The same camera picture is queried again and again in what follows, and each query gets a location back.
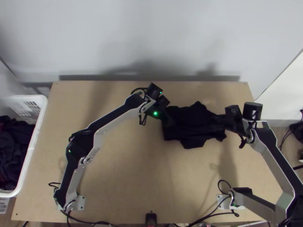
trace plywood tabletop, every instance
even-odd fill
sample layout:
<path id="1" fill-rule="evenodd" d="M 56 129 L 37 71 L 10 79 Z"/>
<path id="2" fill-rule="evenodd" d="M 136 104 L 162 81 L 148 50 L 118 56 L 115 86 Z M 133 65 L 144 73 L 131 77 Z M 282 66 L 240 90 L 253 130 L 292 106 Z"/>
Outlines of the plywood tabletop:
<path id="1" fill-rule="evenodd" d="M 252 101 L 243 82 L 154 82 L 170 105 L 196 101 L 223 114 L 224 107 L 240 109 Z M 66 222 L 56 209 L 49 182 L 60 182 L 66 166 L 69 136 L 124 103 L 130 92 L 149 82 L 60 81 L 52 86 L 48 106 L 13 220 Z M 134 118 L 107 133 L 104 146 L 87 167 L 78 192 L 86 196 L 85 209 L 72 216 L 87 221 L 144 223 L 145 213 L 159 223 L 189 223 L 216 207 L 219 179 L 232 187 L 250 187 L 254 194 L 275 203 L 281 190 L 262 156 L 250 146 L 239 149 L 238 135 L 226 132 L 223 142 L 208 140 L 202 148 L 185 150 L 179 141 L 164 141 L 161 122 Z M 258 221 L 249 210 L 221 215 L 208 222 Z"/>

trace laundry pile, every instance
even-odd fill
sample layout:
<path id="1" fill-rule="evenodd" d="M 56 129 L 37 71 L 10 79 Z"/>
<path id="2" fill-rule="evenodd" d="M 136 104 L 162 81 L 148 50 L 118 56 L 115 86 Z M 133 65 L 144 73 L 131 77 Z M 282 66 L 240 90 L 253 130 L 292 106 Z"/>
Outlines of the laundry pile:
<path id="1" fill-rule="evenodd" d="M 0 116 L 0 189 L 17 186 L 35 125 Z"/>
<path id="2" fill-rule="evenodd" d="M 222 142 L 226 138 L 224 118 L 209 111 L 199 101 L 189 107 L 165 108 L 168 120 L 162 120 L 164 140 L 179 140 L 185 149 L 203 147 L 212 138 Z"/>

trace black wire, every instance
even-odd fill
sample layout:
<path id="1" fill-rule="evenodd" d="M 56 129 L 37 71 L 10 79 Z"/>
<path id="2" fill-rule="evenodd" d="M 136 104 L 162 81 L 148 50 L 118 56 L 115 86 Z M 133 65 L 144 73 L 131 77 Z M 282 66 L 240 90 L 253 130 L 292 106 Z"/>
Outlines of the black wire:
<path id="1" fill-rule="evenodd" d="M 222 194 L 229 195 L 228 193 L 225 193 L 225 192 L 223 192 L 223 191 L 221 190 L 221 188 L 220 188 L 220 183 L 221 183 L 221 182 L 227 183 L 228 186 L 231 188 L 230 184 L 229 184 L 226 180 L 219 180 L 219 181 L 218 181 L 218 189 L 219 189 L 219 191 L 220 191 Z"/>
<path id="2" fill-rule="evenodd" d="M 23 224 L 22 227 L 26 227 L 27 223 L 28 223 L 28 221 L 26 221 L 26 222 Z"/>
<path id="3" fill-rule="evenodd" d="M 226 199 L 228 199 L 228 198 L 230 198 L 230 196 L 225 197 L 225 198 L 217 205 L 217 207 L 216 207 L 211 213 L 209 213 L 208 215 L 206 215 L 206 216 L 204 216 L 204 217 L 202 217 L 202 218 L 200 218 L 200 219 L 194 221 L 193 223 L 190 223 L 187 227 L 191 227 L 191 226 L 193 226 L 193 225 L 195 225 L 195 224 L 198 224 L 198 223 L 202 222 L 203 220 L 205 220 L 205 219 L 207 219 L 207 218 L 210 218 L 210 217 L 216 216 L 216 215 L 233 214 L 234 216 L 239 217 L 239 214 L 238 214 L 238 213 L 235 213 L 234 210 L 231 210 L 231 212 L 228 212 L 228 213 L 219 213 L 219 214 L 213 215 L 213 213 L 214 213 L 214 212 L 221 206 L 221 204 L 222 204 Z"/>
<path id="4" fill-rule="evenodd" d="M 138 90 L 142 90 L 142 91 L 143 91 L 143 94 L 144 94 L 143 98 L 145 99 L 145 97 L 146 97 L 145 90 L 146 90 L 146 89 L 148 89 L 148 87 L 138 87 L 138 88 L 134 89 L 130 94 L 132 95 L 134 92 L 136 92 L 136 91 L 138 91 Z"/>
<path id="5" fill-rule="evenodd" d="M 61 183 L 58 182 L 50 182 L 48 185 L 51 187 L 54 187 L 55 189 L 58 189 L 59 187 L 55 186 L 54 184 L 60 185 Z"/>
<path id="6" fill-rule="evenodd" d="M 301 117 L 301 120 L 300 120 L 300 122 L 301 122 L 303 120 L 303 109 L 300 109 L 300 112 L 302 114 L 302 117 Z M 278 148 L 280 149 L 280 151 L 282 150 L 282 146 L 283 146 L 285 140 L 287 139 L 287 137 L 289 137 L 289 135 L 292 134 L 292 132 L 289 132 L 289 131 L 290 131 L 290 129 L 288 129 L 288 131 L 285 133 L 285 135 L 282 138 L 280 146 L 278 146 Z"/>
<path id="7" fill-rule="evenodd" d="M 70 213 L 71 213 L 71 210 L 69 211 L 69 213 L 66 216 L 66 223 L 67 223 L 68 227 L 71 227 L 70 224 L 69 224 L 69 214 Z"/>
<path id="8" fill-rule="evenodd" d="M 48 184 L 49 186 L 53 187 L 53 188 L 54 188 L 54 191 L 55 191 L 55 190 L 58 189 L 58 187 L 55 186 L 54 184 L 60 185 L 61 183 L 58 183 L 58 182 L 51 182 L 51 183 Z M 60 210 L 60 211 L 61 211 L 62 214 L 64 214 L 64 215 L 66 216 L 68 227 L 70 227 L 69 218 L 72 219 L 72 220 L 74 220 L 74 221 L 77 221 L 77 222 L 81 222 L 81 223 L 85 223 L 85 224 L 93 224 L 93 226 L 96 225 L 96 224 L 110 225 L 110 223 L 109 223 L 109 222 L 106 222 L 106 221 L 90 222 L 90 221 L 82 221 L 82 220 L 76 219 L 76 218 L 74 218 L 74 217 L 72 217 L 72 216 L 70 215 L 70 213 L 72 212 L 71 210 L 70 210 L 68 213 L 66 213 L 66 208 L 65 208 L 64 211 L 63 211 L 63 210 Z"/>
<path id="9" fill-rule="evenodd" d="M 67 209 L 67 207 L 69 206 L 69 204 L 71 204 L 72 202 L 75 202 L 75 201 L 76 201 L 75 199 L 73 199 L 72 201 L 70 201 L 70 202 L 66 205 L 64 211 L 66 212 L 66 209 Z"/>
<path id="10" fill-rule="evenodd" d="M 292 169 L 293 170 L 297 170 L 297 169 L 301 169 L 301 168 L 303 168 L 303 165 L 299 165 L 299 166 L 293 167 Z"/>
<path id="11" fill-rule="evenodd" d="M 218 214 L 214 214 L 214 215 L 207 215 L 207 216 L 205 216 L 205 217 L 199 219 L 199 222 L 197 222 L 197 223 L 200 223 L 200 222 L 204 221 L 205 219 L 211 218 L 211 217 L 213 217 L 213 216 L 218 216 L 218 215 L 234 215 L 234 214 L 237 214 L 237 213 L 235 213 L 235 212 L 226 212 L 226 213 L 218 213 Z"/>
<path id="12" fill-rule="evenodd" d="M 68 218 L 74 220 L 74 221 L 77 221 L 77 222 L 81 222 L 81 223 L 85 223 L 85 224 L 101 224 L 101 225 L 110 225 L 109 222 L 106 222 L 106 221 L 97 221 L 97 222 L 90 222 L 90 221 L 82 221 L 82 220 L 79 220 L 79 219 L 76 219 L 74 218 L 73 216 L 70 216 L 70 212 L 69 213 L 65 213 L 63 210 L 60 210 L 62 214 L 64 214 L 65 216 L 67 216 Z"/>

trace metal bracket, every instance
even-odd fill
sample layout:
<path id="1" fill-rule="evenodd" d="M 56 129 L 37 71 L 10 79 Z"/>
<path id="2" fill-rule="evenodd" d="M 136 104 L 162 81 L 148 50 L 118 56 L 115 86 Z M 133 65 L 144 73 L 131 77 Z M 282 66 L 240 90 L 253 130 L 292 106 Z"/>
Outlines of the metal bracket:
<path id="1" fill-rule="evenodd" d="M 65 212 L 68 213 L 71 210 L 83 210 L 85 204 L 85 196 L 78 195 L 76 201 L 71 202 L 67 207 L 65 208 Z M 57 204 L 57 209 L 62 210 L 62 207 Z"/>
<path id="2" fill-rule="evenodd" d="M 229 195 L 225 195 L 225 194 L 219 194 L 216 196 L 218 205 L 219 203 L 225 199 L 226 197 L 228 197 Z M 223 203 L 221 203 L 221 205 L 219 206 L 220 210 L 243 210 L 245 209 L 244 206 L 237 206 L 235 204 L 231 204 L 231 198 L 230 199 L 226 199 L 224 200 Z"/>

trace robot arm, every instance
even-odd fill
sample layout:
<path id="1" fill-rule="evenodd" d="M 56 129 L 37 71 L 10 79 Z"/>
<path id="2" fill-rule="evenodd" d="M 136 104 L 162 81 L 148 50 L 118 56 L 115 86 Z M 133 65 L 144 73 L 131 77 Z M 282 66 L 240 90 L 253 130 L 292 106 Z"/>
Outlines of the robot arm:
<path id="1" fill-rule="evenodd" d="M 237 114 L 232 115 L 230 107 L 225 109 L 227 118 L 234 119 L 234 127 L 227 129 L 246 137 L 246 143 L 263 156 L 283 191 L 277 203 L 272 204 L 255 196 L 250 188 L 233 188 L 233 202 L 261 216 L 271 227 L 303 226 L 303 184 L 278 149 L 276 136 L 268 123 L 260 121 L 262 105 L 245 103 L 242 124 L 238 108 L 231 109 Z"/>
<path id="2" fill-rule="evenodd" d="M 93 160 L 101 148 L 101 139 L 104 133 L 128 118 L 142 114 L 155 118 L 168 104 L 169 101 L 161 95 L 162 89 L 150 84 L 148 88 L 139 88 L 144 91 L 133 93 L 122 106 L 92 122 L 87 128 L 80 130 L 69 139 L 66 148 L 67 166 L 63 175 L 60 188 L 55 191 L 54 198 L 60 210 L 82 210 L 85 196 L 77 193 L 77 187 L 86 166 Z"/>

